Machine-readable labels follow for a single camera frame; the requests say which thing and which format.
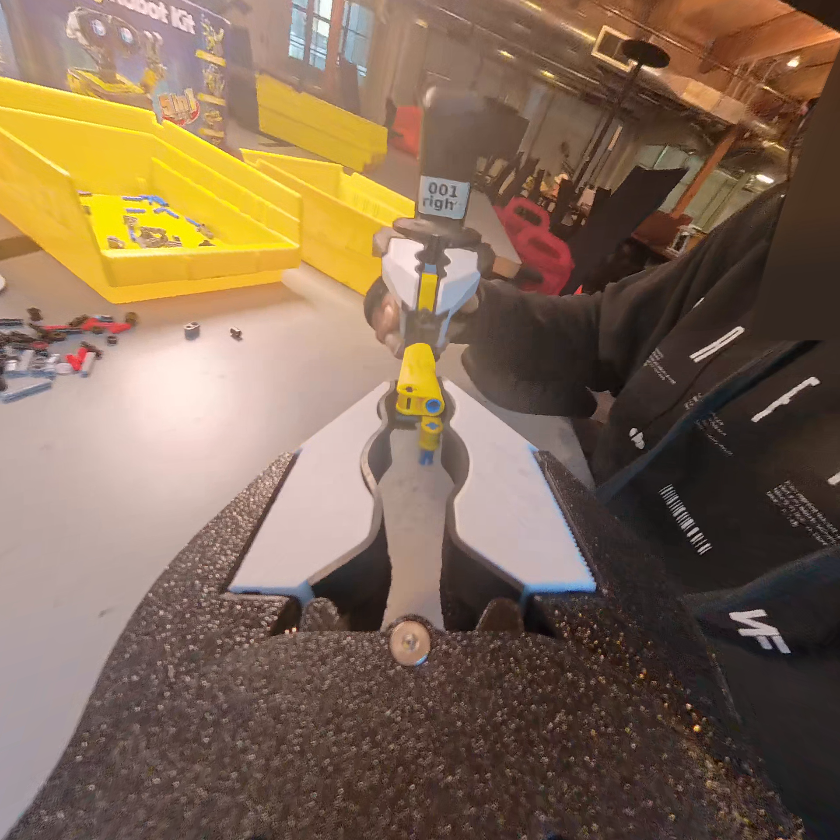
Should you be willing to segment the toy kit cardboard box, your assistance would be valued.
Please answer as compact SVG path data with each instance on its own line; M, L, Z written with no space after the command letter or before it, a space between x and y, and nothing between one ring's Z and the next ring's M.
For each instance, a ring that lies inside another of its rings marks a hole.
M2 77L145 109L227 145L230 23L186 1L2 1Z

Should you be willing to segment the black floor lamp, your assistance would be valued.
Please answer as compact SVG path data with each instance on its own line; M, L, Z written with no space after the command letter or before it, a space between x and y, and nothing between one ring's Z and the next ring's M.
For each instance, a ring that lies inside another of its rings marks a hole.
M625 99L627 99L631 91L634 89L637 78L642 70L646 67L661 70L667 68L670 62L669 54L664 49L648 41L637 38L630 38L624 42L623 53L625 58L630 61L632 67L623 83L623 86L620 88L616 97L612 101L610 108L607 110L603 124L591 142L584 161L576 174L573 186L575 194L580 192L581 187L585 182L585 177L591 169L592 164L595 162L606 135L609 134L613 122L616 120L617 114L619 113Z

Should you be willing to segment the building window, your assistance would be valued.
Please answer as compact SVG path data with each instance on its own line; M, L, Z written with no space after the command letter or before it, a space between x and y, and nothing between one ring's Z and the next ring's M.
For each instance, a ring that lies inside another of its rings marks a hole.
M337 62L349 62L364 79L374 31L375 11L369 2L290 1L287 56L325 71L330 39L335 39Z

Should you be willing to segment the red plastic container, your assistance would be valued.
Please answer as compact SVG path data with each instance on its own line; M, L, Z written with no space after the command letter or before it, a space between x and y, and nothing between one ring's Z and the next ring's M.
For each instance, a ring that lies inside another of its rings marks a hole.
M574 259L569 246L550 232L549 213L521 196L494 210L520 259L512 273L507 268L496 273L522 291L559 296L571 278Z

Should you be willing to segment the empty yellow storage bin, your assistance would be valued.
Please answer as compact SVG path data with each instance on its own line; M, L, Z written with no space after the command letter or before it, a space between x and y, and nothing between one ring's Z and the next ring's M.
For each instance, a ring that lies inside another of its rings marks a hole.
M381 275L373 237L402 217L414 201L341 164L261 150L242 150L245 162L302 200L301 258L364 296Z

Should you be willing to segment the yellow toy actuator assembly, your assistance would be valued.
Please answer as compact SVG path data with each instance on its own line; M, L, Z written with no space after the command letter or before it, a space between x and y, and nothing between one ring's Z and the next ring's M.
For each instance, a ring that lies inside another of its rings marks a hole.
M415 309L401 309L403 356L396 381L395 420L399 427L417 428L421 466L433 464L444 427L445 399L436 356L432 346L421 341L425 329L437 324L438 280L438 269L426 264L419 275Z

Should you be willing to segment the scattered blue black bricks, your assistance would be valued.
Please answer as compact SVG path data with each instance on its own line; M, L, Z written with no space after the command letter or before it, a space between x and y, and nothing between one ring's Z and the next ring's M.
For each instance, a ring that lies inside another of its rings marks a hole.
M79 191L82 212L103 250L194 249L224 241L203 223L151 194Z

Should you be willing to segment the person's right forearm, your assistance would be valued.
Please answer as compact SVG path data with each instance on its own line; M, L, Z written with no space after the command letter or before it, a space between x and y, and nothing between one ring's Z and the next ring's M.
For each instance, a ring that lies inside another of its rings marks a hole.
M483 280L449 330L477 390L507 410L587 418L653 349L672 291L649 270L592 294L548 297Z

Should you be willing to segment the pale wooden table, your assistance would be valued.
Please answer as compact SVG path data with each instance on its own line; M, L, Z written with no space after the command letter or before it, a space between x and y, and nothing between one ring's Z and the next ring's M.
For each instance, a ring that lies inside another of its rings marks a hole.
M477 231L484 243L493 249L495 262L493 275L513 280L522 261L514 248L504 225L497 216L490 199L475 188L470 189L465 214L465 226Z

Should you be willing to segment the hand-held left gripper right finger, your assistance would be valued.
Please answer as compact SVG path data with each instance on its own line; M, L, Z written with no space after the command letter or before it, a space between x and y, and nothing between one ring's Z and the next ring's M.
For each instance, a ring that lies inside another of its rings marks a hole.
M518 594L593 593L538 450L449 379L441 460L453 482L448 532L494 583Z

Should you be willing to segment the yellow bin with loose parts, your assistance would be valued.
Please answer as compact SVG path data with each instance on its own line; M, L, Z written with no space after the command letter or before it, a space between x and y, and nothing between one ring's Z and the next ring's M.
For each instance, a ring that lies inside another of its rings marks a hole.
M279 281L302 200L153 112L2 78L2 217L110 303ZM100 249L79 191L161 196L220 246Z

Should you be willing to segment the person's black hoodie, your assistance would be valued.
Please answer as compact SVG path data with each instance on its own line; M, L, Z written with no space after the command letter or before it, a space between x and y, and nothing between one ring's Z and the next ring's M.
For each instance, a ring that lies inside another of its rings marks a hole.
M650 541L810 838L838 838L838 339L773 340L755 311L785 180L687 255L587 300L614 403L598 496Z

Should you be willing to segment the person's right hand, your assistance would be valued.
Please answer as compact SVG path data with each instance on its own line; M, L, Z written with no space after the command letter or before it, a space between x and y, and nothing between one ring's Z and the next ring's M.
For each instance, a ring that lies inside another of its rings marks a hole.
M388 290L384 279L378 277L364 296L364 317L377 342L401 360L405 350L402 335L402 305Z

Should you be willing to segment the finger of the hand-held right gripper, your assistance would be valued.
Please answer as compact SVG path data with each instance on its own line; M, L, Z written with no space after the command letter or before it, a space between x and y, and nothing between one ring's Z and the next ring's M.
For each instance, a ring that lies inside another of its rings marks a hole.
M418 329L425 247L412 238L381 238L381 275L396 301L401 329Z
M437 268L432 313L433 347L445 347L454 316L473 298L480 281L480 253L476 248L446 248Z

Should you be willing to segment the orange red bag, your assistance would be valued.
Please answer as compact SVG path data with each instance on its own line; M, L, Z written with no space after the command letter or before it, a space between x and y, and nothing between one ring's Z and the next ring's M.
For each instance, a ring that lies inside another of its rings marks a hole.
M424 110L419 106L397 107L390 134L390 145L418 159L423 116Z

